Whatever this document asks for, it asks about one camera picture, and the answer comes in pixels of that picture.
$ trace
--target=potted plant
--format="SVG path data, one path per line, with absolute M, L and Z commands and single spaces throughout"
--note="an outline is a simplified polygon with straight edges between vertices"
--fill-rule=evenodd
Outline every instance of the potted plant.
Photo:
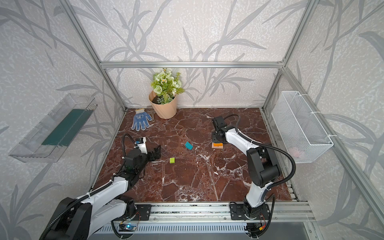
M 173 77 L 170 69 L 163 68 L 163 71 L 153 75 L 151 86 L 153 91 L 149 94 L 149 101 L 157 115 L 163 119 L 175 116 L 177 95 L 184 92 L 180 73 Z

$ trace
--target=gray floor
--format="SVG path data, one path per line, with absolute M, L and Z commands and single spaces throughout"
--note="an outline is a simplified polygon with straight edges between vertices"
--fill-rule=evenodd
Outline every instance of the gray floor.
M 88 240 L 118 240 L 112 234 L 93 234 Z M 168 234 L 134 234 L 129 240 L 248 240 L 246 234 L 241 233 L 168 233 Z M 271 222 L 269 229 L 260 240 L 284 239 L 284 240 L 309 240 L 302 222 Z

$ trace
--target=red marble surface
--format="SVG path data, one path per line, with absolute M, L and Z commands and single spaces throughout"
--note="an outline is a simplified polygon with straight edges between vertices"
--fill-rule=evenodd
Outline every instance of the red marble surface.
M 135 114 L 130 109 L 120 126 L 119 133 L 99 174 L 95 187 L 105 184 L 117 172 L 122 163 L 121 136 L 147 137 L 147 149 L 162 147 L 161 159 L 146 166 L 146 174 L 125 195 L 136 202 L 177 201 L 243 201 L 250 188 L 251 179 L 247 171 L 247 157 L 231 144 L 223 149 L 212 149 L 212 118 L 239 114 L 239 129 L 254 140 L 270 144 L 264 121 L 258 108 L 183 108 L 171 119 L 155 115 L 155 123 L 145 131 L 131 130 Z M 235 117 L 226 119 L 235 125 Z M 192 150 L 185 147 L 186 142 Z M 127 152 L 133 143 L 126 138 Z M 286 184 L 274 187 L 268 195 L 275 193 L 276 200 L 290 201 Z

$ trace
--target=white mesh basket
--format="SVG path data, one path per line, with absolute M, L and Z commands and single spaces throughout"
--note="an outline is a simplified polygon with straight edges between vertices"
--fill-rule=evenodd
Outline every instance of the white mesh basket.
M 333 146 L 316 114 L 298 91 L 282 91 L 272 117 L 296 163 L 313 162 Z

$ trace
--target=green sheet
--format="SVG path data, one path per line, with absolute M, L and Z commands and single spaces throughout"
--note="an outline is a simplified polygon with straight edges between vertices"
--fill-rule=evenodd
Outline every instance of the green sheet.
M 49 134 L 42 145 L 60 145 L 68 147 L 92 113 L 93 110 L 72 109 L 51 134 Z

